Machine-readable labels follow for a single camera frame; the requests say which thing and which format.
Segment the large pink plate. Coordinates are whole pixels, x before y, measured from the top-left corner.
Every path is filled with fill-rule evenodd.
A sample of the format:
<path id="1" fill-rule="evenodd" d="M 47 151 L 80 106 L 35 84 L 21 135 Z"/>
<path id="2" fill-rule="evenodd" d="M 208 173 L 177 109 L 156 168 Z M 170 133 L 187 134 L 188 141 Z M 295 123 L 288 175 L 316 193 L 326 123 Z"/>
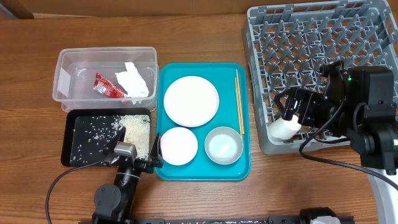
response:
<path id="1" fill-rule="evenodd" d="M 202 126 L 217 113 L 220 98 L 205 78 L 186 76 L 175 80 L 164 95 L 164 110 L 175 123 L 188 128 Z"/>

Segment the pile of rice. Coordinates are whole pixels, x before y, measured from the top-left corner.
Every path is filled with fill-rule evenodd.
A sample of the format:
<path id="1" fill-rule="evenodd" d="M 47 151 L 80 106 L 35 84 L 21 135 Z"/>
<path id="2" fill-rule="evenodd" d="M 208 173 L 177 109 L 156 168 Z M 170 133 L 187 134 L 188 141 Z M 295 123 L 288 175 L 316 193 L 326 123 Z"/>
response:
<path id="1" fill-rule="evenodd" d="M 73 128 L 70 164 L 83 166 L 103 159 L 105 146 L 126 128 L 124 142 L 135 145 L 137 157 L 149 156 L 150 117 L 139 115 L 80 116 Z"/>

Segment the white tissue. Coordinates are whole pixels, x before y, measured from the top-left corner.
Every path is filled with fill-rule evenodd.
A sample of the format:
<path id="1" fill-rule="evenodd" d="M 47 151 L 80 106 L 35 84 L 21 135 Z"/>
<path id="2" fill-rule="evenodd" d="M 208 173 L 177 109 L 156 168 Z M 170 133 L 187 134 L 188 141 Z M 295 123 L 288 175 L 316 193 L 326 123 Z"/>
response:
<path id="1" fill-rule="evenodd" d="M 125 62 L 126 71 L 115 73 L 128 98 L 145 98 L 149 89 L 133 62 Z"/>

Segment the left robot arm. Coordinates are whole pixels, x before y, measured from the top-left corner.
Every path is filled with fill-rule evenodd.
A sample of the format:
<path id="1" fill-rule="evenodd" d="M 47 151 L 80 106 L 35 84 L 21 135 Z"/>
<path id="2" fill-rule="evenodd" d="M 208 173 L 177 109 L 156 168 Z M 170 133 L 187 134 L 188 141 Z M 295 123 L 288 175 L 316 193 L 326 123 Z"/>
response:
<path id="1" fill-rule="evenodd" d="M 137 185 L 143 172 L 152 174 L 164 164 L 160 147 L 161 135 L 157 134 L 149 158 L 139 159 L 135 145 L 124 142 L 126 128 L 105 145 L 103 154 L 106 166 L 116 166 L 114 182 L 104 184 L 95 192 L 92 223 L 147 223 L 131 213 Z"/>

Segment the pink bowl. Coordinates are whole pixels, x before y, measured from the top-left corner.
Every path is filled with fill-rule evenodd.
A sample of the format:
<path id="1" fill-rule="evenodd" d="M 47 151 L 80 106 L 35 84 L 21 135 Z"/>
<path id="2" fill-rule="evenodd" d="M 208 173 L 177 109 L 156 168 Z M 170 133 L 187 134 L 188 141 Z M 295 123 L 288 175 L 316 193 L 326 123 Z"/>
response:
<path id="1" fill-rule="evenodd" d="M 160 139 L 164 160 L 174 166 L 189 163 L 197 154 L 198 140 L 194 133 L 183 127 L 166 131 Z"/>

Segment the white plastic cup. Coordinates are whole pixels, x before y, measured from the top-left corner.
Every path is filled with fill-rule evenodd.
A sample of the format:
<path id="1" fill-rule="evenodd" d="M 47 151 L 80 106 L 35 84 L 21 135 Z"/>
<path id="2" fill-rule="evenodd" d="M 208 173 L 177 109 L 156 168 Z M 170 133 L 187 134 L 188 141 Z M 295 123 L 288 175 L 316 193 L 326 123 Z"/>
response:
<path id="1" fill-rule="evenodd" d="M 290 121 L 279 118 L 268 126 L 270 137 L 273 141 L 288 141 L 297 134 L 302 125 L 298 123 L 299 118 L 293 115 Z"/>

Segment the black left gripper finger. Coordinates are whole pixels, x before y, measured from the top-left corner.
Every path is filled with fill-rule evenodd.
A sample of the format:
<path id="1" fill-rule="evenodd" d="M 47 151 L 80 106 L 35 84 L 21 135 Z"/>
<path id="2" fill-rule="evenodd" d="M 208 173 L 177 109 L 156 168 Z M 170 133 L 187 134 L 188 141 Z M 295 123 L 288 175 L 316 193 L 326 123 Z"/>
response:
<path id="1" fill-rule="evenodd" d="M 164 159 L 162 156 L 162 150 L 160 145 L 161 135 L 157 133 L 154 141 L 154 145 L 152 146 L 151 152 L 149 154 L 150 157 L 150 165 L 152 167 L 163 168 Z"/>
<path id="2" fill-rule="evenodd" d="M 126 133 L 126 128 L 122 126 L 121 128 L 118 129 L 115 137 L 113 137 L 108 143 L 107 143 L 107 151 L 108 152 L 114 152 L 114 148 L 118 144 L 118 142 L 123 142 L 124 141 L 124 136 Z"/>

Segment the red snack wrapper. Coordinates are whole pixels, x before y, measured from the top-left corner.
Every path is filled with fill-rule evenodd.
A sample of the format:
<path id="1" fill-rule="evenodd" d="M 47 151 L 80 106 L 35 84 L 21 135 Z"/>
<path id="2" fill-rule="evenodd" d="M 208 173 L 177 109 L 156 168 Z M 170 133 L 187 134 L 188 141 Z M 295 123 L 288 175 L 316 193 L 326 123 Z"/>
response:
<path id="1" fill-rule="evenodd" d="M 111 98 L 125 98 L 126 94 L 120 88 L 113 85 L 107 78 L 99 73 L 95 75 L 93 89 L 98 93 L 109 96 Z"/>

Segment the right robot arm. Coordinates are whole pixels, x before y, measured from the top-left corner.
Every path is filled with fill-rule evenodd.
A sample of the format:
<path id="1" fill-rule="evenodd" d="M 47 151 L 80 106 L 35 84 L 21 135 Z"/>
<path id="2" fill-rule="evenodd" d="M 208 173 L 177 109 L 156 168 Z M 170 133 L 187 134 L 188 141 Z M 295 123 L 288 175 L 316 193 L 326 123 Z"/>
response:
<path id="1" fill-rule="evenodd" d="M 393 101 L 394 74 L 383 66 L 345 68 L 343 61 L 323 64 L 327 79 L 322 93 L 292 87 L 274 97 L 282 119 L 316 128 L 299 147 L 311 161 L 346 167 L 367 174 L 376 199 L 380 223 L 397 223 L 397 105 Z M 356 166 L 303 152 L 323 131 L 334 144 L 348 141 L 360 156 Z"/>

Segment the grey bowl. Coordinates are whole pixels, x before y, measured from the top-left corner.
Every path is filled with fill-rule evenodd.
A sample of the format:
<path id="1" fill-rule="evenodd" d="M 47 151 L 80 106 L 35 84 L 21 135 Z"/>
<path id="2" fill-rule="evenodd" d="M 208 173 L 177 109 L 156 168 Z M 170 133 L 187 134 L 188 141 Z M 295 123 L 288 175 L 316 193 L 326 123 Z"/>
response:
<path id="1" fill-rule="evenodd" d="M 206 155 L 216 164 L 233 164 L 242 156 L 243 151 L 243 139 L 233 128 L 220 126 L 206 136 Z"/>

